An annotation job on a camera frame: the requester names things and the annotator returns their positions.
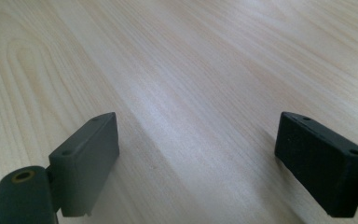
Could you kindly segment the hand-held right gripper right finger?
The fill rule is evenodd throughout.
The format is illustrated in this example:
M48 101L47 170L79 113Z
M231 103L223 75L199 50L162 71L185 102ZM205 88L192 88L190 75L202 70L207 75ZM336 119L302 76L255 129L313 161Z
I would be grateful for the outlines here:
M275 156L331 217L358 209L358 145L308 117L281 113Z

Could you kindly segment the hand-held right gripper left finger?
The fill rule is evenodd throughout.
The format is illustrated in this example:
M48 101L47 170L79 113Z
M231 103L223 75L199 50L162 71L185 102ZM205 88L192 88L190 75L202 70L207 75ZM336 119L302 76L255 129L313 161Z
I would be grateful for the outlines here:
M48 156L54 208L65 217L90 214L118 156L116 114L87 121Z

